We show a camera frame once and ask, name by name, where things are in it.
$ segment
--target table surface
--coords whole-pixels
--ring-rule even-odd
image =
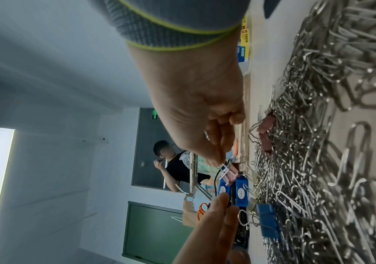
[[[298,32],[303,18],[308,14],[313,0],[281,1],[269,20],[263,16],[263,0],[252,0],[249,17],[251,28],[251,94],[249,122],[257,122],[258,108],[268,108],[271,88],[282,75],[288,62],[295,34]],[[368,102],[376,103],[376,97]],[[367,121],[372,127],[371,148],[373,150],[370,178],[376,178],[376,111],[355,108],[348,113],[336,112],[330,140],[344,149],[346,136],[350,126],[360,120]],[[250,157],[255,153],[255,145],[251,143]],[[251,227],[249,254],[253,264],[266,263],[266,253],[262,245],[259,227]]]

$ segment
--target white label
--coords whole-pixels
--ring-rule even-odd
[[[243,190],[242,188],[239,188],[237,190],[237,196],[239,196],[240,199],[245,198],[245,190]]]

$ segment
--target green door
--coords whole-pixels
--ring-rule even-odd
[[[192,231],[171,217],[182,218],[182,213],[129,202],[123,256],[171,264]]]

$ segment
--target black t-shirt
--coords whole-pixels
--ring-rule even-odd
[[[189,169],[181,160],[179,160],[179,157],[181,157],[182,153],[183,152],[179,153],[175,158],[168,162],[166,170],[175,180],[189,183]],[[209,178],[210,175],[198,173],[197,182],[200,184],[201,181]]]

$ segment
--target exit sign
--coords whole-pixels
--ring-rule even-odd
[[[152,119],[157,119],[158,118],[158,113],[156,112],[155,109],[153,109],[153,112],[152,112]]]

